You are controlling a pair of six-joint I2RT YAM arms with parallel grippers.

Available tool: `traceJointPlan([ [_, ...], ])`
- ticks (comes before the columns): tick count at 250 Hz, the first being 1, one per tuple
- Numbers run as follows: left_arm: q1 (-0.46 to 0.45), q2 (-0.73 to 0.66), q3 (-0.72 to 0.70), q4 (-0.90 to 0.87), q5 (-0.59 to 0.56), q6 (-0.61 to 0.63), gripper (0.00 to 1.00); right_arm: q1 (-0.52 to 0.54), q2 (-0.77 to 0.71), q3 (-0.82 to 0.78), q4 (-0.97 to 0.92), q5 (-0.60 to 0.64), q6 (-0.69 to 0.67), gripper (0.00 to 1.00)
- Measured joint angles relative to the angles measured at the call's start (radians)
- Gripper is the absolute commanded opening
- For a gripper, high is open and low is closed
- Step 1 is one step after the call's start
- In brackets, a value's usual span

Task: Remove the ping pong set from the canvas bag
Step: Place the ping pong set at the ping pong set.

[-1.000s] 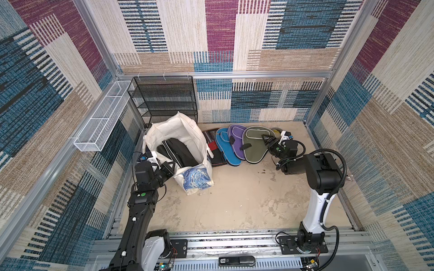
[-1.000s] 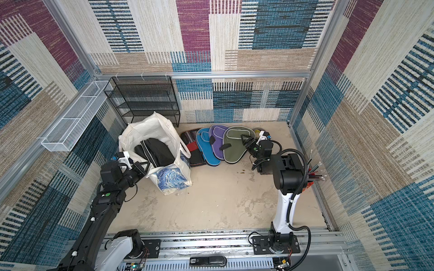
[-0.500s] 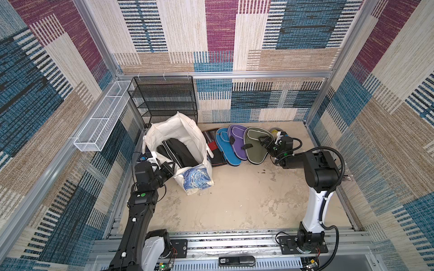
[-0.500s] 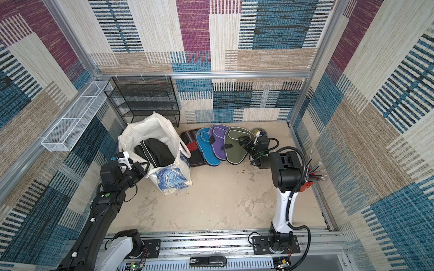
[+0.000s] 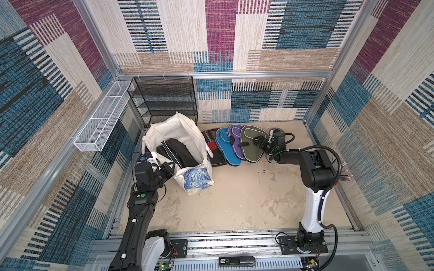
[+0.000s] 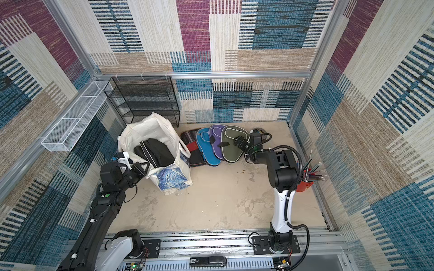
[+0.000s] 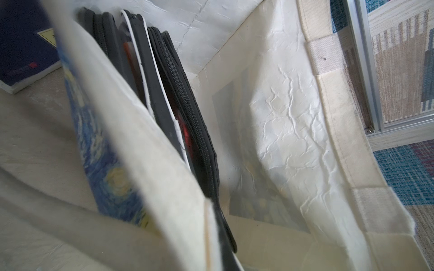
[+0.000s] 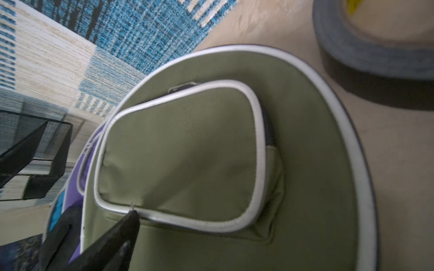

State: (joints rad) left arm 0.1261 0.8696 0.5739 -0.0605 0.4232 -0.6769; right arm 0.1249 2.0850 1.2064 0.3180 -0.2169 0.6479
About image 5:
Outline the purple paddle case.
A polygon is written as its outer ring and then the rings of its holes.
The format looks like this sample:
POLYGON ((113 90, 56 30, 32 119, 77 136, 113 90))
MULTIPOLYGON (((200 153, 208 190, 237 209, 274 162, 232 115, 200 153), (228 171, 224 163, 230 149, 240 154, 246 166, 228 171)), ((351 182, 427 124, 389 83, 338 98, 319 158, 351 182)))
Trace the purple paddle case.
POLYGON ((235 155, 241 160, 245 160, 242 147, 240 147, 241 131, 243 127, 244 126, 240 124, 231 124, 228 127, 229 143, 231 144, 235 155))

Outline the black blue paddle case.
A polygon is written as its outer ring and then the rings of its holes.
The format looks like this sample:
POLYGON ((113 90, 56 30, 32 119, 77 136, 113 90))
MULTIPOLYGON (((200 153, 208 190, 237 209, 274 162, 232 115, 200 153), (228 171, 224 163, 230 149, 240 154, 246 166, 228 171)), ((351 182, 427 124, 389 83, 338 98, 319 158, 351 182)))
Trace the black blue paddle case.
POLYGON ((227 164, 237 167, 241 164, 241 159, 235 154, 229 141, 228 129, 219 128, 216 132, 215 139, 220 152, 227 164))

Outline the black red paddle case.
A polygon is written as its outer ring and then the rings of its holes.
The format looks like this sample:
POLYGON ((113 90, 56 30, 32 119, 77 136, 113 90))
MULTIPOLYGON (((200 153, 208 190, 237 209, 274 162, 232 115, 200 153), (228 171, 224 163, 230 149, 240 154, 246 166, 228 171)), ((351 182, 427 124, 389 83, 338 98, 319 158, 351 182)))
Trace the black red paddle case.
POLYGON ((213 153, 213 157, 210 157, 208 155, 208 158, 211 162, 212 167, 220 167, 227 165, 227 162, 225 161, 222 152, 219 150, 216 140, 217 135, 217 128, 216 129, 210 129, 202 132, 202 135, 205 138, 205 141, 213 153))

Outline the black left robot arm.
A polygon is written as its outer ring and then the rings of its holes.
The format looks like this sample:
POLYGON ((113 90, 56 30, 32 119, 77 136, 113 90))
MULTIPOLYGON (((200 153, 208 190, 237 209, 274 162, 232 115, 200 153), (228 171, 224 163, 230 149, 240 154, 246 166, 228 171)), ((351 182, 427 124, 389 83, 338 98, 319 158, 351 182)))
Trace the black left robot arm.
POLYGON ((136 185, 128 200, 128 222, 110 271, 153 271, 162 255, 171 252, 166 229, 148 233, 158 202, 158 189, 175 173, 174 162, 142 161, 134 168, 136 185))

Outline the olive green paddle case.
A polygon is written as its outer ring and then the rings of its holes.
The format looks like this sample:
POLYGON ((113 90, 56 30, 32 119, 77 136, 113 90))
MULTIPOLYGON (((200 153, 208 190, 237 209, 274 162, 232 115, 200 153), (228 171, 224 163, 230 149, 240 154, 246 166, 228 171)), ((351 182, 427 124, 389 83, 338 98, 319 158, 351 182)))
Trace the olive green paddle case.
POLYGON ((270 138, 267 132, 256 126, 246 125, 241 130, 240 147, 245 160, 250 163, 258 162, 263 155, 263 150, 255 145, 255 139, 259 137, 263 137, 266 141, 270 138))

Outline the white canvas starry night bag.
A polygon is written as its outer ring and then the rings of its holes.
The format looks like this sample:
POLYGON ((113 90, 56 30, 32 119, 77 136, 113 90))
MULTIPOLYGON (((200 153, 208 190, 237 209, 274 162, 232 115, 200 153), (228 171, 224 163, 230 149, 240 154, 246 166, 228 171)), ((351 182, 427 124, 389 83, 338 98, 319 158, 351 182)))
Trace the white canvas starry night bag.
POLYGON ((173 178, 187 195, 215 185, 210 161, 214 155, 187 116, 176 112, 166 121, 152 124, 142 138, 142 150, 146 149, 155 152, 160 163, 175 163, 173 178))

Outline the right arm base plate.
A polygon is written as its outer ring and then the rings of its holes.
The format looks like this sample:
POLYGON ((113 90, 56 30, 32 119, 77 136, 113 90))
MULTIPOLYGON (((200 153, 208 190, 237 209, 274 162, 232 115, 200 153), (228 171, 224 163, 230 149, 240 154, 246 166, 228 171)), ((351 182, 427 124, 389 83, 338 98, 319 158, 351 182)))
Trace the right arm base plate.
POLYGON ((283 255, 326 254, 329 252, 329 247, 324 239, 320 241, 300 241, 297 236, 279 235, 277 242, 283 255))

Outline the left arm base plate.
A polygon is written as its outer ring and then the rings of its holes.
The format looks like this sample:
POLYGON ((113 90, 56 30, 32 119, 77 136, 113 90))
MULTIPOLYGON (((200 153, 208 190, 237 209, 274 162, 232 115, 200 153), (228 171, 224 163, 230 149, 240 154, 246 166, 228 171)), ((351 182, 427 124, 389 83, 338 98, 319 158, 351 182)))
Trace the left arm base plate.
POLYGON ((170 254, 167 256, 167 259, 185 259, 188 250, 188 240, 172 239, 170 240, 169 249, 170 254))

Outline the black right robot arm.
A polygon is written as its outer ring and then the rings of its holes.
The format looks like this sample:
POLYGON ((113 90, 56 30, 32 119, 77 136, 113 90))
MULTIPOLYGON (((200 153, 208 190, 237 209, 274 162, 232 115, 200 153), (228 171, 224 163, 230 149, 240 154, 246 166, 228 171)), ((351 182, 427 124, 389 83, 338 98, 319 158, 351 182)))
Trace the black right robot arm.
POLYGON ((298 232, 290 244, 302 254, 310 253, 324 241, 324 205, 332 187, 337 183, 340 169, 335 169, 327 152, 334 150, 321 145, 287 149, 295 135, 280 129, 271 130, 269 136, 256 136, 253 143, 278 164, 299 166, 302 183, 306 187, 305 214, 298 232))

